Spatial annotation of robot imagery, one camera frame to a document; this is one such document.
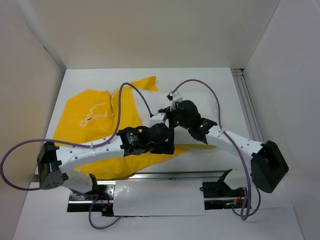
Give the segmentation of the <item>yellow pillowcase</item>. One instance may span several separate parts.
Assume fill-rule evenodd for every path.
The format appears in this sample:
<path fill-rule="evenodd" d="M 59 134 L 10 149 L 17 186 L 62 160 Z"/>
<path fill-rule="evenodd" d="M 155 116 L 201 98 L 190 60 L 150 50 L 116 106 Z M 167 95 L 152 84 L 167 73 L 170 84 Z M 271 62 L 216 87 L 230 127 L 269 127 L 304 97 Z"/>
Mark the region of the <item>yellow pillowcase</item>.
<path fill-rule="evenodd" d="M 167 93 L 158 91 L 155 76 L 133 81 L 139 89 L 136 92 L 126 86 L 118 101 L 119 92 L 114 93 L 87 89 L 71 98 L 65 104 L 53 138 L 56 140 L 84 144 L 113 134 L 117 126 L 118 108 L 121 107 L 119 129 L 148 126 L 149 113 L 168 107 L 171 103 Z M 207 152 L 215 148 L 194 140 L 187 130 L 176 127 L 173 155 L 150 154 L 130 155 L 104 159 L 76 167 L 84 174 L 93 174 L 98 179 L 127 177 L 149 166 L 178 157 L 190 150 Z"/>

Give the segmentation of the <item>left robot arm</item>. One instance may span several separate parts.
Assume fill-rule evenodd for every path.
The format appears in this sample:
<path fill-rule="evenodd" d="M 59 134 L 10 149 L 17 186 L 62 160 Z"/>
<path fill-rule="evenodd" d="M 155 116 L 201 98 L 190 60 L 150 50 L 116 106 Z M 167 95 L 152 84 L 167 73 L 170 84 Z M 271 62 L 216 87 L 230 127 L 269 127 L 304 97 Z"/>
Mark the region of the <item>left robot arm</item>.
<path fill-rule="evenodd" d="M 90 143 L 89 147 L 55 146 L 53 142 L 43 144 L 38 156 L 38 179 L 41 190 L 65 187 L 92 200 L 102 191 L 92 173 L 81 173 L 76 167 L 106 159 L 122 158 L 145 153 L 174 153 L 172 128 L 164 123 L 152 127 L 126 127 L 104 144 L 102 139 Z"/>

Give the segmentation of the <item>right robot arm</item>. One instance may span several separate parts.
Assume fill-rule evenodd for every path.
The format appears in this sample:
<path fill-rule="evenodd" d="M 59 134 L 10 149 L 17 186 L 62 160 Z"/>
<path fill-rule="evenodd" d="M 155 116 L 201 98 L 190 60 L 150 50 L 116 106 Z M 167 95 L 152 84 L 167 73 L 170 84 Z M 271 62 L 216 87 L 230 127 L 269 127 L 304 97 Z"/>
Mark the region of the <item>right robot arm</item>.
<path fill-rule="evenodd" d="M 190 100 L 183 100 L 174 109 L 168 106 L 158 112 L 166 114 L 170 128 L 182 127 L 197 141 L 217 146 L 235 156 L 241 154 L 250 168 L 252 183 L 265 193 L 272 193 L 289 171 L 275 142 L 258 142 L 222 130 L 217 122 L 201 117 Z"/>

